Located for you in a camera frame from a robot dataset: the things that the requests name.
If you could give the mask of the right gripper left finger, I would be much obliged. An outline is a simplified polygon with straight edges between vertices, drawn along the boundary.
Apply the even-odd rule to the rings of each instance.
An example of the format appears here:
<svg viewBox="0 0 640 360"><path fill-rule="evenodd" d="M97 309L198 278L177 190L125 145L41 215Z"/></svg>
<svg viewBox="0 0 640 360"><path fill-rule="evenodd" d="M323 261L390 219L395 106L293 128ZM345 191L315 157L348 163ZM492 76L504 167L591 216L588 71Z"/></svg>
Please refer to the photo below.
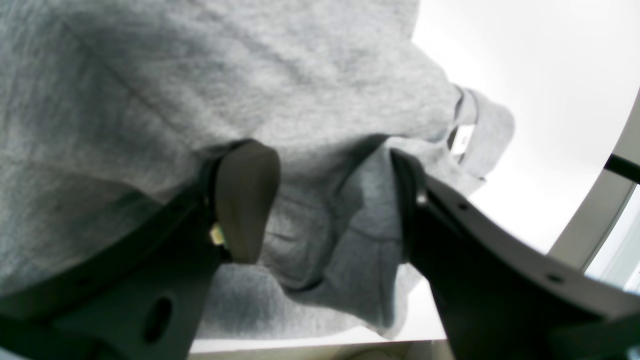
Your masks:
<svg viewBox="0 0 640 360"><path fill-rule="evenodd" d="M129 235L1 298L1 348L26 360L185 360L222 264L255 264L281 180L253 139Z"/></svg>

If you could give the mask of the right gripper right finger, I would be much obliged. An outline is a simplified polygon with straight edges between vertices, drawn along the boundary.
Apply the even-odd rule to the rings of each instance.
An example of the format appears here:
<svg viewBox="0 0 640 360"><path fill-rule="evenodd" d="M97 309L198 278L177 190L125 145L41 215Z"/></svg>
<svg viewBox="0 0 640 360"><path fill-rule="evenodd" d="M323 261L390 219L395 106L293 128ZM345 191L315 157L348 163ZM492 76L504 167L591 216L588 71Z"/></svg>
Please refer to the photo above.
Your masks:
<svg viewBox="0 0 640 360"><path fill-rule="evenodd" d="M457 360L637 360L639 297L530 248L416 157L390 152L402 259L429 282Z"/></svg>

